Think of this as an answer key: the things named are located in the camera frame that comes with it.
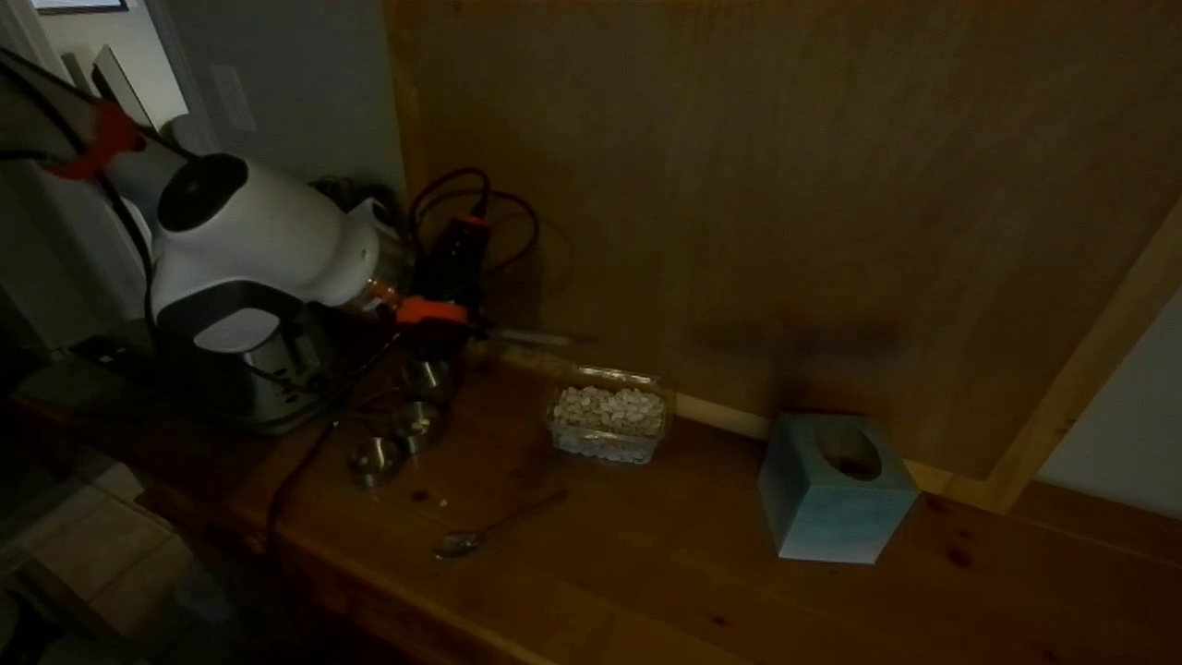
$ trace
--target tissue box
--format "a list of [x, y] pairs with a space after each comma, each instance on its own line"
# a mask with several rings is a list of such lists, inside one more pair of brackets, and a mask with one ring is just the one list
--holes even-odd
[[849, 415], [785, 415], [760, 470], [779, 559], [871, 564], [917, 502], [886, 440]]

